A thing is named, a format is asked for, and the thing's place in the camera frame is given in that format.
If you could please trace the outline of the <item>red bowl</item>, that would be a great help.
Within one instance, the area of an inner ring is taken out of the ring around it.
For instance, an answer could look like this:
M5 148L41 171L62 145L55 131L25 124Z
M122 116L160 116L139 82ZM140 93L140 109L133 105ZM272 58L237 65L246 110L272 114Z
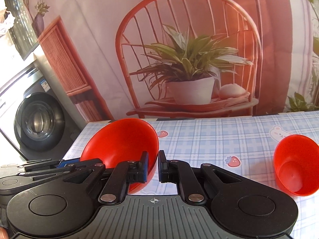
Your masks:
M85 146L80 161L99 158L106 168L114 168L122 161L138 161L144 151L149 155L149 182L155 174L159 153L157 132L142 119L127 118L98 131Z
M318 191L318 144L307 136L283 138L274 151L275 180L291 196L309 196Z

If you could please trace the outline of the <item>front-load washing machine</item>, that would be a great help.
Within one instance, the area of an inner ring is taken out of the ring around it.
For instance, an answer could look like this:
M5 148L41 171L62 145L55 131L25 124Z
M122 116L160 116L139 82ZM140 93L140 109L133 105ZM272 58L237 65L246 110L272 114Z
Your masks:
M62 159L80 132L36 63L1 87L1 134L25 160Z

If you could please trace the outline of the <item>blue plaid tablecloth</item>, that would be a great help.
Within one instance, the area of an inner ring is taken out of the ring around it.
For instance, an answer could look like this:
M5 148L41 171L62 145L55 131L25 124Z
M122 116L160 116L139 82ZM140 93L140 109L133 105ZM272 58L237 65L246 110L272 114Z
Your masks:
M167 159L186 161L193 167L211 163L257 182L278 188L273 154L279 142L270 131L278 126L288 134L302 134L318 143L318 111L194 120L147 119L156 130L160 150ZM88 141L108 122L86 125L63 159L79 158ZM239 167L229 167L227 157L237 157ZM158 171L137 195L177 194L172 183L160 183ZM318 192L294 198L299 215L291 233L293 238L318 238Z

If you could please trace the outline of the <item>printed backdrop curtain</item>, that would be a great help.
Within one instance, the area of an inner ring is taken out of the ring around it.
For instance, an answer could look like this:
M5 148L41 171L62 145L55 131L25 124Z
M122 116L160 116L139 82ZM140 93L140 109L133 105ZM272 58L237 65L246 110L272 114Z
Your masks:
M318 0L22 0L87 121L318 110Z

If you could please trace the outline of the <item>hanging laundry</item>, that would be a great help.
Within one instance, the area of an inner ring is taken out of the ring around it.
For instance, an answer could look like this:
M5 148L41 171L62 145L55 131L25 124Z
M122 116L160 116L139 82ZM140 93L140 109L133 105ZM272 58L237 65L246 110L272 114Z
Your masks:
M0 37L3 37L9 29L11 29L14 25L15 17L10 11L3 11L1 15L1 29L0 29Z

